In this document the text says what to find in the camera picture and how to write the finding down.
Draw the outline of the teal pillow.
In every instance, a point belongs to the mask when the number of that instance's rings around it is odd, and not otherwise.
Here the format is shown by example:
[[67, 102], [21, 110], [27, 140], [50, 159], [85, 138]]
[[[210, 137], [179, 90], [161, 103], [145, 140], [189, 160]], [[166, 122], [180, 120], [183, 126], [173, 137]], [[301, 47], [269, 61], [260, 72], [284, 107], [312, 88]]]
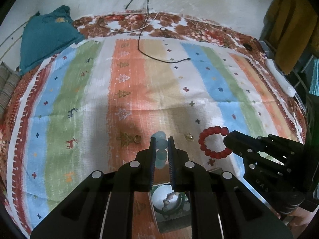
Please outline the teal pillow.
[[44, 15], [36, 12], [22, 34], [20, 74], [26, 74], [45, 59], [84, 40], [72, 23], [70, 7], [66, 5]]

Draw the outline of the mustard yellow hanging cloth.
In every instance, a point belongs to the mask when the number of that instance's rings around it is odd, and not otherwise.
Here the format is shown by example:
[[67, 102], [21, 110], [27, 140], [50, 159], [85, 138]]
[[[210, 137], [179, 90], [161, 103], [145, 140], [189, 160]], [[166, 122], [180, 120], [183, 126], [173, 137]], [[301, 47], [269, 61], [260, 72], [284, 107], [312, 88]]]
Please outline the mustard yellow hanging cloth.
[[276, 50], [275, 63], [290, 74], [312, 37], [318, 15], [308, 0], [273, 0], [266, 19], [271, 24], [267, 41]]

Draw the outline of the gold earring pair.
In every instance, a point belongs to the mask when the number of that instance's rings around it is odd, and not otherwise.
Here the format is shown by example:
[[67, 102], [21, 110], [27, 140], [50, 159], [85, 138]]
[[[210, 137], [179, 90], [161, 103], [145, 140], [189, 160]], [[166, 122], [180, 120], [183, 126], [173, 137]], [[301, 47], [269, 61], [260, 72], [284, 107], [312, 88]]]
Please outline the gold earring pair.
[[185, 133], [184, 136], [185, 136], [185, 139], [187, 141], [193, 141], [194, 140], [194, 136], [191, 133]]

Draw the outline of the brown striped cushion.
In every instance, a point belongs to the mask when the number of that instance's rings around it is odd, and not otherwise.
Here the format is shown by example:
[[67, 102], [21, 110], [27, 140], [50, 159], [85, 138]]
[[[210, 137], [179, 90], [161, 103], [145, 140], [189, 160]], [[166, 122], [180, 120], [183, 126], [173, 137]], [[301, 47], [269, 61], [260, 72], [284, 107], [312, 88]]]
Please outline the brown striped cushion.
[[1, 119], [5, 114], [5, 110], [11, 101], [11, 97], [20, 79], [21, 77], [18, 71], [12, 71], [5, 62], [1, 62]]

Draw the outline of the white power strip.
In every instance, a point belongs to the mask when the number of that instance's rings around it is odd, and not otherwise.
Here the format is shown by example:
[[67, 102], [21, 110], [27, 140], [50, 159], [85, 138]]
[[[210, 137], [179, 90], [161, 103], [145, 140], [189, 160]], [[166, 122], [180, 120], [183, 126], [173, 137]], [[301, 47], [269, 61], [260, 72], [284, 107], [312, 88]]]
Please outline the white power strip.
[[275, 62], [272, 59], [267, 58], [265, 60], [266, 67], [274, 76], [275, 80], [278, 82], [282, 91], [290, 98], [293, 98], [296, 94], [296, 90], [293, 86], [286, 80], [283, 74], [277, 69]]

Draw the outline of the green jade bangle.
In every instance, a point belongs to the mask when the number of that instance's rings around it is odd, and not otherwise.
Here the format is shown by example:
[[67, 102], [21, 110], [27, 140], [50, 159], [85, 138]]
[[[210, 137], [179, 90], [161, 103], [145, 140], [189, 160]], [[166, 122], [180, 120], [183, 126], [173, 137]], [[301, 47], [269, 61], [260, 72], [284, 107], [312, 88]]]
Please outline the green jade bangle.
[[155, 212], [162, 215], [173, 215], [182, 211], [186, 203], [185, 193], [154, 192], [151, 201]]

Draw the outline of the metal tin box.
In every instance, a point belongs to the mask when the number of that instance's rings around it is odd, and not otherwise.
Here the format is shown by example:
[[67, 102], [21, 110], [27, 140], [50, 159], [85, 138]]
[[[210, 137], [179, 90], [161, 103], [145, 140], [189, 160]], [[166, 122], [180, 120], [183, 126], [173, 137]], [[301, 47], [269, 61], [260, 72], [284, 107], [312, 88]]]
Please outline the metal tin box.
[[191, 227], [191, 205], [185, 192], [176, 192], [171, 184], [162, 183], [152, 187], [149, 200], [161, 234]]

